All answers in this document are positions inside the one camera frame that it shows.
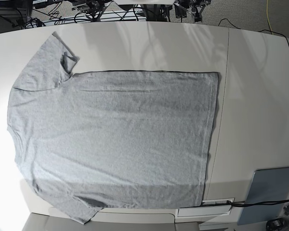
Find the grey T-shirt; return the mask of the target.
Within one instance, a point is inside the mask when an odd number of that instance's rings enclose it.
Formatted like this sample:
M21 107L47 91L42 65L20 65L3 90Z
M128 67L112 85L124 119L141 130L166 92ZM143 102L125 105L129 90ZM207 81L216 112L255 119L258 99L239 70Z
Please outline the grey T-shirt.
M201 205L216 111L216 72L73 74L50 35L16 79L7 129L40 198L81 224L103 208Z

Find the grey-blue flat panel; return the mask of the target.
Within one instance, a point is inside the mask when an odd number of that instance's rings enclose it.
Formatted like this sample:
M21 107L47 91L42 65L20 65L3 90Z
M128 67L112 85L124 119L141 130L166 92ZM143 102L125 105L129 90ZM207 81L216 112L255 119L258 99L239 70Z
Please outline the grey-blue flat panel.
M258 169L245 199L247 204L281 201L289 194L289 167ZM253 205L242 209L237 225L264 222L277 217L282 205Z

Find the black device bottom right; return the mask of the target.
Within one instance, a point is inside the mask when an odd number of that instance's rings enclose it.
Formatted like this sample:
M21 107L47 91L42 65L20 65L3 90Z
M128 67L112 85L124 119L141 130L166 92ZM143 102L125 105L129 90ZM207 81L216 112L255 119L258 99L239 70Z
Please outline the black device bottom right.
M266 231L280 231L285 227L285 220L283 218L276 218L267 221Z

